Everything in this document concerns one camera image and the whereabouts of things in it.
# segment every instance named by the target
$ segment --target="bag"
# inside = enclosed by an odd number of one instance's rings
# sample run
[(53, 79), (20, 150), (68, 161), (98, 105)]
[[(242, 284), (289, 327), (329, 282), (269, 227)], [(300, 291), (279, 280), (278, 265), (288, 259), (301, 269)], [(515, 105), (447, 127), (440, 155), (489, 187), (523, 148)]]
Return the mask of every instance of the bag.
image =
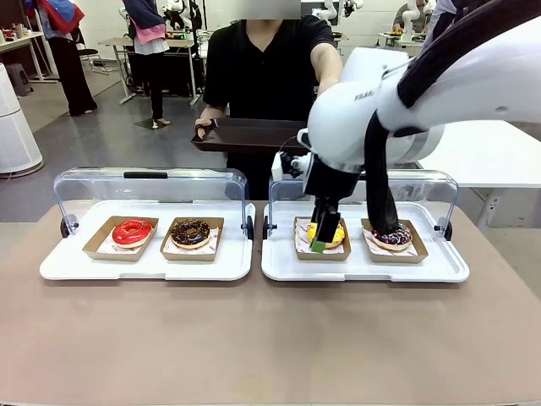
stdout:
[(47, 13), (51, 25), (63, 36), (73, 31), (85, 16), (80, 8), (69, 0), (38, 0), (38, 3)]

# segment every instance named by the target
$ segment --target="wheel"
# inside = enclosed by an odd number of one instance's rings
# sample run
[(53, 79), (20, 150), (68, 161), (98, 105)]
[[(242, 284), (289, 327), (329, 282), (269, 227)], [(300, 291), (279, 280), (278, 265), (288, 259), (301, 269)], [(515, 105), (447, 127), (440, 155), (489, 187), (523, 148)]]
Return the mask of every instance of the wheel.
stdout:
[(62, 221), (60, 222), (60, 234), (62, 235), (63, 239), (66, 239), (69, 236), (68, 225), (66, 224), (64, 218), (62, 218)]
[(252, 220), (251, 216), (248, 216), (248, 220), (246, 222), (246, 236), (248, 239), (254, 241), (254, 220)]

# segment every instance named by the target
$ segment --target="cable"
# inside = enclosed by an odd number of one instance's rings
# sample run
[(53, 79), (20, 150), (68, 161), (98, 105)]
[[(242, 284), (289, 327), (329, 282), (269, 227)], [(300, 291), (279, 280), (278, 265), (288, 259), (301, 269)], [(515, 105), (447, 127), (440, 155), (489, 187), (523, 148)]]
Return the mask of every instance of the cable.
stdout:
[(278, 149), (278, 152), (281, 152), (282, 148), (283, 148), (284, 146), (286, 146), (286, 144), (287, 144), (289, 141), (293, 140), (293, 139), (297, 139), (297, 136), (294, 135), (293, 137), (288, 138), (287, 140), (285, 140), (284, 143), (283, 143), (282, 145), (280, 145), (280, 149)]

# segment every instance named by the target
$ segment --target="chocolate glazed donut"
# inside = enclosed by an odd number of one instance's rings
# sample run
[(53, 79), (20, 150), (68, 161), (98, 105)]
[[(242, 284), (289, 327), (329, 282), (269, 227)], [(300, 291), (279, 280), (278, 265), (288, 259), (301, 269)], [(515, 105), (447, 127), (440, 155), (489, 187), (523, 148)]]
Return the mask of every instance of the chocolate glazed donut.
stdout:
[(210, 226), (201, 220), (189, 219), (172, 228), (172, 242), (187, 250), (197, 249), (205, 245), (210, 238)]

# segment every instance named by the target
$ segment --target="blue jacket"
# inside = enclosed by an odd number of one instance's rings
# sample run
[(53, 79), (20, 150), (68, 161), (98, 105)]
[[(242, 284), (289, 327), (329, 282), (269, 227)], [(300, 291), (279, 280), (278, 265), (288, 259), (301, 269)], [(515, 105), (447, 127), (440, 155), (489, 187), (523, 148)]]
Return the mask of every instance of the blue jacket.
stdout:
[(135, 24), (142, 29), (165, 24), (166, 21), (158, 14), (156, 0), (123, 0), (126, 11)]

